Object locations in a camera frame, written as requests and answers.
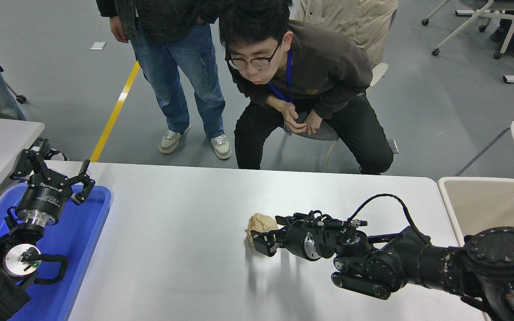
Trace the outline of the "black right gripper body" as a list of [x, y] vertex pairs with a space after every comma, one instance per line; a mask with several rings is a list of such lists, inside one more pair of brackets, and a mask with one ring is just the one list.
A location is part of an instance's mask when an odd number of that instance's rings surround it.
[[312, 261], [312, 234], [303, 227], [304, 220], [294, 221], [286, 228], [283, 248], [302, 259]]

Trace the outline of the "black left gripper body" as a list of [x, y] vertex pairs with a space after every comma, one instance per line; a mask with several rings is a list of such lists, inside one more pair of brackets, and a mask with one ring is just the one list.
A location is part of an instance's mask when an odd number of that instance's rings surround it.
[[51, 217], [61, 217], [66, 201], [73, 191], [64, 183], [67, 177], [61, 173], [51, 174], [51, 180], [41, 173], [33, 174], [27, 180], [27, 189], [16, 208], [17, 217], [26, 217], [28, 212], [39, 211]]

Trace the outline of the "person's right hand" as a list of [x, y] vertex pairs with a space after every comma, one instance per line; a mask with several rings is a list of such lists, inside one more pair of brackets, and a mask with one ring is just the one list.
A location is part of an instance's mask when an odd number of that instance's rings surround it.
[[129, 39], [127, 34], [123, 28], [122, 21], [120, 17], [113, 16], [109, 18], [110, 31], [113, 34], [116, 41], [120, 43], [129, 43]]
[[281, 113], [284, 117], [285, 128], [294, 134], [304, 133], [307, 131], [306, 123], [298, 123], [298, 113], [293, 103], [284, 102], [280, 108]]

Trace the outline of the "person's left hand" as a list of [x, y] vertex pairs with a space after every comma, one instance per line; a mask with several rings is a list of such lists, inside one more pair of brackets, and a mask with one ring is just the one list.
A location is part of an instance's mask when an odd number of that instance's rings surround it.
[[305, 119], [306, 134], [312, 136], [316, 134], [322, 125], [323, 119], [314, 111], [311, 110]]

